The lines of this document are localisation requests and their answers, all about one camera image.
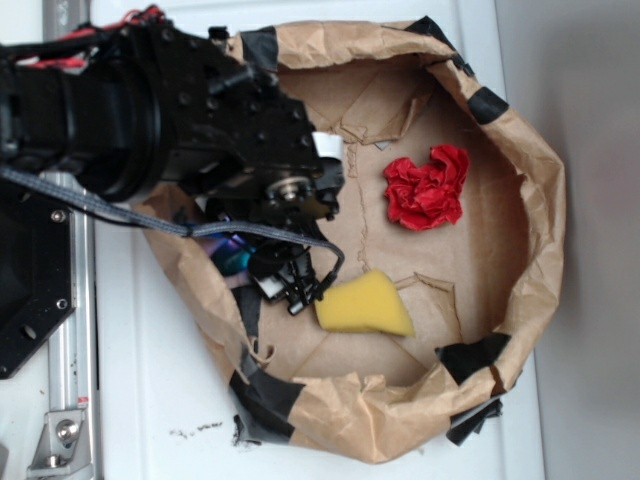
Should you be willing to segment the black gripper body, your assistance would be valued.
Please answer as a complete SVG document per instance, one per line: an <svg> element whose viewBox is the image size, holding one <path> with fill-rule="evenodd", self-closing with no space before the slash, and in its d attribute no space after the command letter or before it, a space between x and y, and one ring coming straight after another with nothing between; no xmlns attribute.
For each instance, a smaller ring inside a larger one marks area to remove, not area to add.
<svg viewBox="0 0 640 480"><path fill-rule="evenodd" d="M321 162L302 101L276 74L272 27L244 32L241 57L227 43L176 31L164 43L164 82L175 101L168 177L209 198L234 222L322 239L317 226L339 212L343 162Z"/></svg>

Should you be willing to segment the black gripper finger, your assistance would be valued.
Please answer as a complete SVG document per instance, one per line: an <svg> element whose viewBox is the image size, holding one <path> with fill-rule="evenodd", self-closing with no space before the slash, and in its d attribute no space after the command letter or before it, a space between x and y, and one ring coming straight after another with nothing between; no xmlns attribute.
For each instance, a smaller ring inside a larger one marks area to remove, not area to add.
<svg viewBox="0 0 640 480"><path fill-rule="evenodd" d="M248 260L248 272L270 303L285 300L290 315L297 315L324 289L316 277L309 247L261 247Z"/></svg>
<svg viewBox="0 0 640 480"><path fill-rule="evenodd" d="M312 139L316 155L321 162L343 162L344 140L340 135L314 131Z"/></svg>

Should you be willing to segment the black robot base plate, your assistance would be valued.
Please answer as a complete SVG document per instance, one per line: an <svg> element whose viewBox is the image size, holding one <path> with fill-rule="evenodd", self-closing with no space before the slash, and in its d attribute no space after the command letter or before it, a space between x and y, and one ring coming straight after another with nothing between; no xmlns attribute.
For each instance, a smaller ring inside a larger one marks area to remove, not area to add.
<svg viewBox="0 0 640 480"><path fill-rule="evenodd" d="M73 214L1 183L1 378L13 377L74 311Z"/></svg>

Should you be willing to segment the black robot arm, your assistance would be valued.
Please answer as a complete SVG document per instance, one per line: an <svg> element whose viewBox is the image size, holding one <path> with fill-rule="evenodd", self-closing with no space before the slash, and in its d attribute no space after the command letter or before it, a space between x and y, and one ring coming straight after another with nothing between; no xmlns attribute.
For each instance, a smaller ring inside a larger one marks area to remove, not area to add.
<svg viewBox="0 0 640 480"><path fill-rule="evenodd" d="M71 206L200 238L238 236L268 300L297 314L336 279L311 247L339 210L342 139L318 131L228 34L157 6L1 50L1 175Z"/></svg>

